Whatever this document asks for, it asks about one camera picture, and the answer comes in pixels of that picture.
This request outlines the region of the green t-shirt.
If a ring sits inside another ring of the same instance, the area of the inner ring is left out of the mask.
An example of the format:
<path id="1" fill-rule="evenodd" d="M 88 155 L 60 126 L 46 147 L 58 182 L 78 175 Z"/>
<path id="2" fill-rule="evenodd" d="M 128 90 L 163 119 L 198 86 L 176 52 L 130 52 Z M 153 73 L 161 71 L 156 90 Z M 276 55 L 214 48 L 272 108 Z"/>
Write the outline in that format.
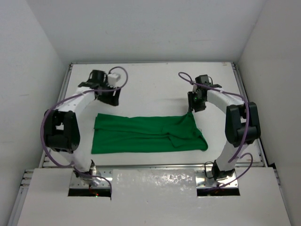
<path id="1" fill-rule="evenodd" d="M 206 151 L 208 143 L 192 113 L 183 116 L 123 117 L 98 114 L 92 154 Z"/>

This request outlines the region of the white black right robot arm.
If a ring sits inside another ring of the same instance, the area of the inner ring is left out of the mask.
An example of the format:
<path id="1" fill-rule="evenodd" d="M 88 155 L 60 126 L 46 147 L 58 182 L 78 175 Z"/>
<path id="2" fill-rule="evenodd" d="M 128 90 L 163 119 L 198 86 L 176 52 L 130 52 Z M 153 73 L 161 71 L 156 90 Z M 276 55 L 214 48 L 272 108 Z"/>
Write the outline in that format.
<path id="1" fill-rule="evenodd" d="M 190 79 L 193 89 L 188 93 L 189 111 L 200 112 L 206 103 L 215 105 L 225 114 L 225 146 L 213 162 L 214 180 L 231 176 L 242 152 L 261 136 L 257 105 L 243 96 L 224 91 L 219 84 L 209 81 L 208 75 Z"/>

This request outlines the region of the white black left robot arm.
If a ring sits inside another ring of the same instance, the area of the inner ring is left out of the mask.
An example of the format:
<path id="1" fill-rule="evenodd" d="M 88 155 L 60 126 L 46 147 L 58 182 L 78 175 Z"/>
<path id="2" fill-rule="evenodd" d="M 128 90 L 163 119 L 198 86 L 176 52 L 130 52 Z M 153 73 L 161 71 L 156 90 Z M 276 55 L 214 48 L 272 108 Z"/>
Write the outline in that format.
<path id="1" fill-rule="evenodd" d="M 86 183 L 93 183 L 101 175 L 97 172 L 94 161 L 78 150 L 78 117 L 95 100 L 118 106 L 122 89 L 117 86 L 120 78 L 120 74 L 114 73 L 112 69 L 107 73 L 92 70 L 88 80 L 81 82 L 71 97 L 58 102 L 45 112 L 42 121 L 42 144 L 47 155 L 50 155 L 50 150 L 59 153 L 68 162 L 68 167 L 73 168 L 75 176 Z"/>

